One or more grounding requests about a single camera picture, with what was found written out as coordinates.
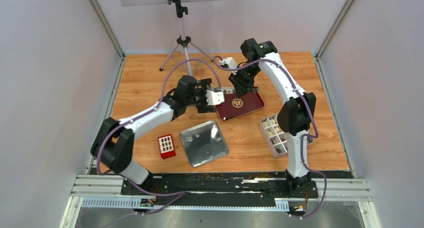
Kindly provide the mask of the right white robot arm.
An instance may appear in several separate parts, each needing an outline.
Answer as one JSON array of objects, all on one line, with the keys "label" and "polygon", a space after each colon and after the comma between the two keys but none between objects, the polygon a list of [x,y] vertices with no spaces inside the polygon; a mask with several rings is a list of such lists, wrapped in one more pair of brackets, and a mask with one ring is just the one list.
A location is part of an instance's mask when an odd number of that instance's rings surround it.
[{"label": "right white robot arm", "polygon": [[298,197],[311,183],[311,172],[307,165],[307,138],[313,121],[316,96],[306,93],[284,66],[277,48],[271,41],[257,43],[245,40],[240,46],[247,64],[229,76],[236,95],[242,97],[254,88],[255,77],[264,72],[274,85],[282,100],[282,109],[277,123],[285,134],[288,152],[286,170],[286,192]]}]

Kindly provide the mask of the red lacquer tray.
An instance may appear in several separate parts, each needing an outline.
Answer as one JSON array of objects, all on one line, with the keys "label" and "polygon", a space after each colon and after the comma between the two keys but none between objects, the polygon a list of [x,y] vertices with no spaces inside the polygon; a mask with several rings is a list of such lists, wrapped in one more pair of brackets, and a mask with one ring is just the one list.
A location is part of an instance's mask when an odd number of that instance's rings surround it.
[{"label": "red lacquer tray", "polygon": [[265,106],[258,92],[247,93],[241,98],[238,98],[236,94],[224,94],[224,98],[224,103],[215,107],[219,118],[223,121],[258,111]]}]

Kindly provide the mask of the silver tin lid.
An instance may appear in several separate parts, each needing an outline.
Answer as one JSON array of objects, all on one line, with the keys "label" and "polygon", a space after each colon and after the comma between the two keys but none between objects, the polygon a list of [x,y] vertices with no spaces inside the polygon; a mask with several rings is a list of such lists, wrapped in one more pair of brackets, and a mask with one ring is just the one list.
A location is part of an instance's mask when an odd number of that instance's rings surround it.
[{"label": "silver tin lid", "polygon": [[192,167],[212,162],[229,153],[229,147],[214,120],[187,128],[180,132],[179,137]]}]

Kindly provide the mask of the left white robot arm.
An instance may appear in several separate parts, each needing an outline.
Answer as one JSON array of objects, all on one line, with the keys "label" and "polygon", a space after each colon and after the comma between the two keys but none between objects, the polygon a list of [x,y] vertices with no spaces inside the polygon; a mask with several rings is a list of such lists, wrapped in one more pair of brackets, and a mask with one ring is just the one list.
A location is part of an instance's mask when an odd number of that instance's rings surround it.
[{"label": "left white robot arm", "polygon": [[210,78],[197,80],[184,75],[176,88],[152,107],[121,120],[106,118],[90,153],[113,173],[132,180],[140,194],[149,194],[153,189],[153,181],[148,178],[150,172],[132,158],[135,141],[157,126],[175,120],[188,107],[196,107],[198,113],[215,112],[216,106],[224,102],[224,94],[211,83]]}]

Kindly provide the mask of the silver compartment tin box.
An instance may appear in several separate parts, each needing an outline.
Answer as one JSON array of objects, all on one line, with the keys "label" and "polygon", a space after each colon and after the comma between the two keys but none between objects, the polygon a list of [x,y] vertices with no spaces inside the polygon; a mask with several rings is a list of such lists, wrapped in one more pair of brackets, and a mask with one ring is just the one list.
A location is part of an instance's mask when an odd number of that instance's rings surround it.
[{"label": "silver compartment tin box", "polygon": [[288,156],[288,141],[286,140],[286,133],[278,124],[277,118],[277,114],[267,116],[261,119],[258,127],[272,156],[279,159]]}]

